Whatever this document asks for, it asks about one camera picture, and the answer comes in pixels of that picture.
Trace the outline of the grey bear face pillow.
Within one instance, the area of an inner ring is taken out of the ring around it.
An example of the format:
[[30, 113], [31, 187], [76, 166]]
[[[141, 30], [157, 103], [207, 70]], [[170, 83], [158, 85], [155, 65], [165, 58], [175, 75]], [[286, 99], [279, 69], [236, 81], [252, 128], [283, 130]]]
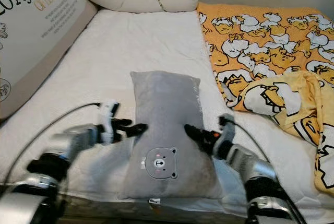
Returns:
[[214, 162], [184, 130], [204, 126], [200, 80], [165, 71], [131, 77], [135, 119], [147, 130], [134, 138], [119, 198], [220, 198]]

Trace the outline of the yellow cartoon egg blanket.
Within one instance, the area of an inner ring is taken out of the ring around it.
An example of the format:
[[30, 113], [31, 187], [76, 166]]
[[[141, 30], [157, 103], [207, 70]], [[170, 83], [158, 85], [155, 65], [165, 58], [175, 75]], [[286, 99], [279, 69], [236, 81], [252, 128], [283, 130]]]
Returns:
[[314, 186], [334, 197], [334, 21], [308, 7], [196, 10], [227, 107], [314, 145]]

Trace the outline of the white quilted mattress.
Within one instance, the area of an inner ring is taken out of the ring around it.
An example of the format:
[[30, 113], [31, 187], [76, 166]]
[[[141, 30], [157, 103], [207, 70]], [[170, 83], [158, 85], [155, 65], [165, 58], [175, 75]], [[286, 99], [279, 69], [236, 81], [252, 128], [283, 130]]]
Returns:
[[[196, 12], [132, 14], [101, 10], [75, 40], [58, 67], [1, 128], [0, 177], [17, 155], [12, 181], [41, 154], [52, 134], [97, 122], [96, 102], [117, 100], [117, 117], [135, 117], [131, 72], [163, 70], [200, 79], [200, 100], [207, 129], [229, 112], [214, 80], [209, 52]], [[287, 134], [267, 117], [234, 112], [243, 130], [234, 141], [255, 150], [258, 142], [275, 165], [282, 186], [309, 224], [334, 222], [334, 197], [313, 185], [315, 148]], [[238, 174], [214, 161], [222, 186], [220, 198], [164, 198], [155, 207], [146, 199], [119, 199], [132, 141], [82, 152], [69, 170], [65, 217], [136, 218], [155, 221], [243, 222], [245, 195]]]

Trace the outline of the printed grey headboard cushion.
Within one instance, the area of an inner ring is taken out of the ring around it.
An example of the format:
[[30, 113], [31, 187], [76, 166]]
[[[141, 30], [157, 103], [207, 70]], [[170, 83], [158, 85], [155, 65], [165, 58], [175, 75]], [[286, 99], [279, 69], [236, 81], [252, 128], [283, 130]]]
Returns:
[[0, 5], [4, 121], [34, 95], [97, 8], [89, 0], [0, 0]]

